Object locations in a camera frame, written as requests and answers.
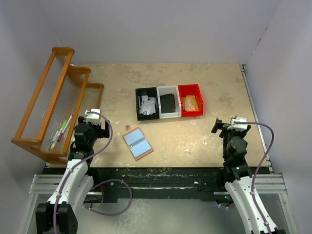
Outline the pink leather card holder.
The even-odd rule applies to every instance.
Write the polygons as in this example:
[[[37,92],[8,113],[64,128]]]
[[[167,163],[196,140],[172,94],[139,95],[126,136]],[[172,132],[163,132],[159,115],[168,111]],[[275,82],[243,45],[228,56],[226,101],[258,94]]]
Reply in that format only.
[[[128,133],[124,134],[122,138],[136,161],[154,151],[139,127],[130,130]]]

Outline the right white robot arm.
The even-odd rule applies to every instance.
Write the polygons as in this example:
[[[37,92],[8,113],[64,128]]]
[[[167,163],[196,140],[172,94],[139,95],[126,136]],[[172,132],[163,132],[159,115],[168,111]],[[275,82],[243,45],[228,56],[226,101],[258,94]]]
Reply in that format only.
[[[211,130],[220,130],[222,139],[223,167],[220,170],[221,184],[230,194],[244,225],[247,234],[284,234],[267,212],[257,189],[255,179],[260,166],[254,173],[246,162],[248,143],[244,139],[251,125],[261,123],[248,122],[245,117],[235,116],[230,123],[216,119]]]

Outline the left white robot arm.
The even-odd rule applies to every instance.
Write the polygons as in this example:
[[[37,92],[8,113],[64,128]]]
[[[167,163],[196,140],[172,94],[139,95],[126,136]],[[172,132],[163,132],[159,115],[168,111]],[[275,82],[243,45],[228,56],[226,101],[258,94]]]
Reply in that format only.
[[[94,144],[99,138],[111,140],[113,136],[108,119],[104,120],[105,127],[102,128],[103,118],[99,109],[86,111],[84,117],[78,118],[64,175],[49,199],[36,208],[38,234],[77,233],[77,214],[94,184],[94,177],[89,171],[92,159],[97,155]]]

